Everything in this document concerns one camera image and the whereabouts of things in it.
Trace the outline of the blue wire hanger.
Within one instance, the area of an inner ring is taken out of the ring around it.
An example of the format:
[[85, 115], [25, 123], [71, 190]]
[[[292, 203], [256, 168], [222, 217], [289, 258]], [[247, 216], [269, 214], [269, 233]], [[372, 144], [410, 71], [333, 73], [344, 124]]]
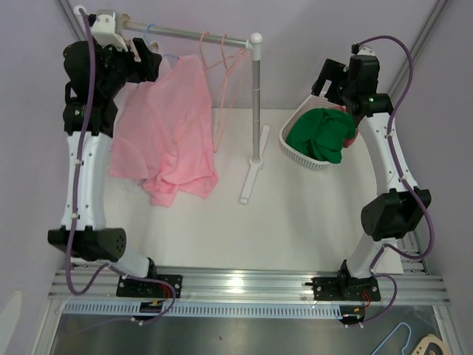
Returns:
[[130, 82], [136, 87], [146, 87], [163, 80], [171, 73], [171, 59], [178, 59], [169, 53], [164, 53], [157, 41], [150, 41], [145, 32], [141, 38], [131, 40], [134, 54], [133, 74]]

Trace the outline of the wooden hanger on floor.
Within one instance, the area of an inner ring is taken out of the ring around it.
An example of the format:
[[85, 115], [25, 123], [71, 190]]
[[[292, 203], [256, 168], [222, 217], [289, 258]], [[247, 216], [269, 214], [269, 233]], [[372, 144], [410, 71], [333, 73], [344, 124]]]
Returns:
[[450, 355], [448, 346], [438, 337], [429, 334], [415, 346], [411, 355]]

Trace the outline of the pink wire hanger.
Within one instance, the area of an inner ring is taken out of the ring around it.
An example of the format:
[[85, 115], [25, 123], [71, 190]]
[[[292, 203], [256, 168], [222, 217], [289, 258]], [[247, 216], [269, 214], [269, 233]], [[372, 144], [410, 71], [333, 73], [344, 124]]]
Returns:
[[[225, 73], [224, 66], [221, 63], [222, 56], [220, 49], [223, 35], [214, 35], [210, 34], [209, 31], [205, 31], [200, 36], [199, 53], [206, 71], [220, 68]], [[228, 35], [224, 46], [225, 54], [231, 55], [240, 48], [245, 48], [247, 55], [246, 42], [243, 40], [234, 39]]]
[[221, 39], [221, 45], [220, 45], [221, 56], [222, 56], [221, 63], [223, 64], [224, 69], [225, 69], [225, 77], [224, 77], [223, 83], [220, 85], [222, 87], [222, 97], [221, 97], [220, 107], [219, 107], [218, 116], [217, 116], [217, 128], [216, 128], [215, 137], [214, 137], [214, 153], [218, 153], [219, 151], [220, 145], [225, 135], [228, 122], [231, 117], [231, 110], [233, 109], [233, 105], [235, 101], [234, 95], [232, 95], [230, 104], [227, 107], [224, 107], [229, 80], [231, 78], [231, 75], [238, 68], [240, 61], [246, 59], [245, 48], [240, 48], [231, 55], [225, 54], [224, 46], [225, 46], [225, 41], [227, 37], [228, 37], [227, 34], [223, 35]]

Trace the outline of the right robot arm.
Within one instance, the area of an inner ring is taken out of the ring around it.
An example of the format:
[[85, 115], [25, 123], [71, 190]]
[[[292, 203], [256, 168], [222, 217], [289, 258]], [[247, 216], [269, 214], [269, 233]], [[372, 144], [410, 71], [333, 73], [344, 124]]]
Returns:
[[374, 55], [353, 55], [348, 65], [327, 59], [312, 86], [312, 93], [319, 95], [325, 82], [330, 82], [325, 97], [345, 106], [353, 118], [375, 173], [376, 197], [361, 210], [364, 233], [333, 281], [338, 294], [348, 300], [377, 289], [378, 264], [386, 256], [402, 253], [398, 240], [417, 227], [432, 201], [429, 190], [418, 187], [406, 164], [391, 99], [377, 91], [379, 71]]

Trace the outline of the dusty red t-shirt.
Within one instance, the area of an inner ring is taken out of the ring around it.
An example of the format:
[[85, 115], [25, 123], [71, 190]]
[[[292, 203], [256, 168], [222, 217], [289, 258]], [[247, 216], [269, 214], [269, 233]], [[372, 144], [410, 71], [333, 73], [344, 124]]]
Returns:
[[[335, 108], [339, 111], [347, 112], [344, 106], [337, 105], [337, 106], [335, 106]], [[358, 136], [359, 136], [359, 129], [358, 129], [358, 127], [356, 127], [354, 136], [352, 138], [346, 138], [343, 142], [343, 147], [345, 149], [349, 148], [355, 142], [355, 140], [357, 139]]]

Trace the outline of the blue hanger on floor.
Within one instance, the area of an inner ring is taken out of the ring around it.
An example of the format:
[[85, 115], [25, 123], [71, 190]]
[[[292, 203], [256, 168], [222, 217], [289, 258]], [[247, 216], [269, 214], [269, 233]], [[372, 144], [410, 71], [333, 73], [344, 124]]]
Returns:
[[398, 323], [372, 350], [371, 355], [380, 354], [381, 350], [392, 343], [395, 345], [395, 354], [406, 354], [412, 339], [412, 327], [406, 322]]

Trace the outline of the silver clothes rack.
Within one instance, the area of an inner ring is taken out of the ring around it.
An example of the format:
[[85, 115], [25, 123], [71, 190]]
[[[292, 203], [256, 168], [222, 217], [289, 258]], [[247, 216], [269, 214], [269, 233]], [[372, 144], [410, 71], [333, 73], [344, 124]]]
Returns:
[[[76, 6], [73, 9], [75, 16], [83, 22], [84, 34], [91, 38], [91, 28], [95, 22], [96, 14], [87, 14], [85, 8]], [[123, 28], [135, 32], [143, 33], [146, 25], [127, 22]], [[170, 38], [179, 38], [192, 41], [199, 41], [202, 33], [178, 30], [170, 27], [161, 27], [154, 25], [150, 27], [149, 33]], [[249, 169], [242, 188], [239, 202], [241, 204], [249, 203], [259, 170], [263, 167], [263, 155], [270, 134], [268, 125], [261, 125], [261, 60], [262, 60], [262, 42], [263, 37], [260, 33], [252, 33], [246, 42], [247, 52], [251, 54], [252, 64], [252, 155], [249, 160]]]

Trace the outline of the light pink t-shirt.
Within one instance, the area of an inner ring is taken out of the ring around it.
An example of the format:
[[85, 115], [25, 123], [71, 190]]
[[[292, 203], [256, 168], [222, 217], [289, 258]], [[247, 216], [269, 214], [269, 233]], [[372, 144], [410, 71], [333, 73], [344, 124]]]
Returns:
[[219, 181], [212, 98], [198, 56], [181, 57], [130, 95], [115, 128], [109, 175], [139, 181], [153, 206], [170, 207], [178, 192], [202, 199], [212, 193]]

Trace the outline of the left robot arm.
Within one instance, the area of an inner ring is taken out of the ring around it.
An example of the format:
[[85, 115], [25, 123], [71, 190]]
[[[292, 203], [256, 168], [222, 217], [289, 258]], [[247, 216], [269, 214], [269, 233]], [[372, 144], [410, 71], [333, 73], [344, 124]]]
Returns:
[[135, 276], [133, 288], [150, 297], [159, 288], [154, 263], [128, 247], [122, 228], [107, 227], [103, 200], [118, 115], [115, 96], [127, 83], [156, 81], [162, 58], [141, 38], [134, 38], [125, 50], [78, 41], [63, 55], [69, 77], [63, 112], [69, 182], [61, 225], [48, 232], [48, 243], [69, 259], [99, 261]]

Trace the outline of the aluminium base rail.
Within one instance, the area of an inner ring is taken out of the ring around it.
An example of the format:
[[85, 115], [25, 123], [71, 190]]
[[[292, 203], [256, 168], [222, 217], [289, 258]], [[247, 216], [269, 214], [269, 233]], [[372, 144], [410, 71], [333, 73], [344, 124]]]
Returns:
[[[72, 281], [83, 287], [94, 274], [95, 266], [75, 267]], [[179, 301], [302, 304], [315, 302], [313, 291], [305, 285], [315, 276], [331, 273], [314, 271], [249, 271], [216, 268], [160, 267], [160, 273], [183, 276], [183, 291]], [[100, 273], [92, 287], [83, 296], [87, 300], [114, 300], [119, 276], [110, 270]], [[395, 305], [449, 305], [450, 297], [442, 277], [423, 273], [402, 274], [395, 277], [398, 293]], [[381, 301], [387, 305], [394, 286], [388, 279], [380, 279]], [[57, 271], [48, 293], [49, 299], [65, 300], [71, 297], [64, 270]]]

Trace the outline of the wooden hanger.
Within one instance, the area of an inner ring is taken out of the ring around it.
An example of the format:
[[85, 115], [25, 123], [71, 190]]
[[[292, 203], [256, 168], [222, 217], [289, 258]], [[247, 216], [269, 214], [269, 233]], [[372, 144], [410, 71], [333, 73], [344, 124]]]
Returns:
[[448, 346], [438, 337], [429, 334], [415, 346], [411, 355], [450, 355]]
[[[120, 15], [119, 25], [118, 25], [118, 34], [123, 38], [123, 40], [125, 41], [126, 44], [132, 45], [132, 40], [130, 38], [126, 38], [123, 34], [123, 26], [129, 21], [131, 21], [131, 17], [128, 14], [124, 13], [124, 14]], [[147, 47], [153, 53], [159, 53], [159, 50], [160, 50], [159, 43], [157, 41], [150, 41], [149, 40], [149, 29], [152, 26], [154, 26], [154, 24], [152, 24], [152, 23], [146, 25], [146, 29], [143, 32], [143, 40], [144, 40], [145, 44], [147, 45]]]

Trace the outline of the white perforated plastic basket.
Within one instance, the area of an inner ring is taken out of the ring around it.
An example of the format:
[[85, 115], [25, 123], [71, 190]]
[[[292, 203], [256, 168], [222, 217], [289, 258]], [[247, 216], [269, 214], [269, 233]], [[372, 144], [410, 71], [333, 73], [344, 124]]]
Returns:
[[312, 170], [339, 164], [342, 151], [358, 136], [353, 118], [341, 104], [309, 95], [280, 129], [289, 158]]

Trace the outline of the green t-shirt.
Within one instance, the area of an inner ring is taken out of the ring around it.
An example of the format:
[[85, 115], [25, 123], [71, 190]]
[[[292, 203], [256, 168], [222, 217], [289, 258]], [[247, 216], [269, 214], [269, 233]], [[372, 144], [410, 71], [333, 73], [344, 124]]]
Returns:
[[343, 142], [355, 134], [352, 117], [334, 108], [315, 108], [304, 113], [290, 129], [286, 144], [307, 158], [338, 164]]

